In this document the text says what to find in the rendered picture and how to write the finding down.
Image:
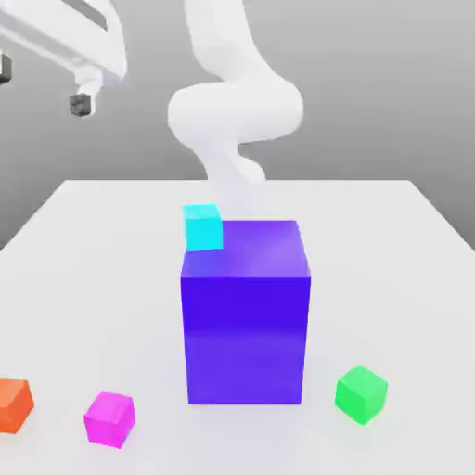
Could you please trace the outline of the small orange cube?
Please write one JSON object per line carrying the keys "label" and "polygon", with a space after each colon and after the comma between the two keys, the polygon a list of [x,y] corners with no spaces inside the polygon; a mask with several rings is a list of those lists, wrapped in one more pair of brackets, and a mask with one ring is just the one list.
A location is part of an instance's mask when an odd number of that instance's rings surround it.
{"label": "small orange cube", "polygon": [[17,433],[33,408],[26,379],[0,378],[0,433]]}

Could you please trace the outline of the large purple box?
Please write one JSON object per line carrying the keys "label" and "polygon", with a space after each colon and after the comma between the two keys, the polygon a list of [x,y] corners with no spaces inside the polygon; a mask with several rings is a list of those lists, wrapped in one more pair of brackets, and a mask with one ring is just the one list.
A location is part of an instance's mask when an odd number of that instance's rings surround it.
{"label": "large purple box", "polygon": [[190,404],[300,404],[311,271],[298,224],[226,221],[220,250],[186,252]]}

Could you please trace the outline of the small magenta cube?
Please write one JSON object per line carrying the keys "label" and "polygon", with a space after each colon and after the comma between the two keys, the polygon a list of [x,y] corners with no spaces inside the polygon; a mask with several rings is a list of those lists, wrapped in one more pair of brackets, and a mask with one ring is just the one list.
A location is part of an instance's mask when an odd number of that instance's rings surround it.
{"label": "small magenta cube", "polygon": [[83,416],[90,443],[121,449],[135,425],[132,396],[101,391]]}

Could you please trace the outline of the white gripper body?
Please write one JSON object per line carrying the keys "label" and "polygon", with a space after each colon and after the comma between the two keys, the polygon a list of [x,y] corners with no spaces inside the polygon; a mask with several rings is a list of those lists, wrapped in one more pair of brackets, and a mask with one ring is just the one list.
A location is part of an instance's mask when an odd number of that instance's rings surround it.
{"label": "white gripper body", "polygon": [[114,0],[0,0],[0,35],[74,71],[94,66],[127,73]]}

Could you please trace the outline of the small cyan cube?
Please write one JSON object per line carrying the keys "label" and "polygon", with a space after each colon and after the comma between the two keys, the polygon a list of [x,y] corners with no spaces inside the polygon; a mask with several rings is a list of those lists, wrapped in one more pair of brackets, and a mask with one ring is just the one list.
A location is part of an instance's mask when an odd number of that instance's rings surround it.
{"label": "small cyan cube", "polygon": [[188,204],[183,211],[187,252],[223,247],[223,222],[215,204]]}

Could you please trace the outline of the small green cube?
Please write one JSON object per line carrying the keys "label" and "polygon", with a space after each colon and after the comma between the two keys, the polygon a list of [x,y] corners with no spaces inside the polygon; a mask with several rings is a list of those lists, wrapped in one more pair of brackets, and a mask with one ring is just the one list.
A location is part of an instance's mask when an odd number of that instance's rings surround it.
{"label": "small green cube", "polygon": [[338,379],[335,406],[360,425],[384,407],[388,381],[365,366],[355,366]]}

